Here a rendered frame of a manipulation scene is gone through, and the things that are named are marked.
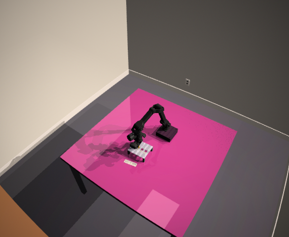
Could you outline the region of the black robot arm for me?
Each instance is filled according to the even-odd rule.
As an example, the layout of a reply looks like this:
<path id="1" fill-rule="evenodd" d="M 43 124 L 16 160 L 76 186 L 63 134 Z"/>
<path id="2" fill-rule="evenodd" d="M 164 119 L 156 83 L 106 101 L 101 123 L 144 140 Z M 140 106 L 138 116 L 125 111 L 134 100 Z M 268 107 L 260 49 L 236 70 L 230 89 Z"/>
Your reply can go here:
<path id="1" fill-rule="evenodd" d="M 129 141 L 134 140 L 137 137 L 141 137 L 142 135 L 142 130 L 144 128 L 145 123 L 148 121 L 148 119 L 154 114 L 154 113 L 159 113 L 159 116 L 161 118 L 160 123 L 163 125 L 161 128 L 164 131 L 169 130 L 171 123 L 166 119 L 165 114 L 164 114 L 164 107 L 161 106 L 160 104 L 155 104 L 152 107 L 149 108 L 148 112 L 142 117 L 141 120 L 137 121 L 133 127 L 132 127 L 132 133 L 127 135 L 127 139 Z"/>

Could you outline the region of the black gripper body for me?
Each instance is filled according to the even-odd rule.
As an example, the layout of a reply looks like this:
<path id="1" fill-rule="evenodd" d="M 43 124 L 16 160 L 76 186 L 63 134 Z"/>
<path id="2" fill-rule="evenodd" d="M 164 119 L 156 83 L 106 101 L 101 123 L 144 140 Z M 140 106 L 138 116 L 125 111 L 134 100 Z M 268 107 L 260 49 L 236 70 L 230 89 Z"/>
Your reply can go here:
<path id="1" fill-rule="evenodd" d="M 130 147 L 133 148 L 133 149 L 136 149 L 138 147 L 138 144 L 140 143 L 140 141 L 142 140 L 142 137 L 146 137 L 146 134 L 145 133 L 142 133 L 141 137 L 137 137 L 135 138 L 135 142 L 132 142 L 130 144 Z"/>

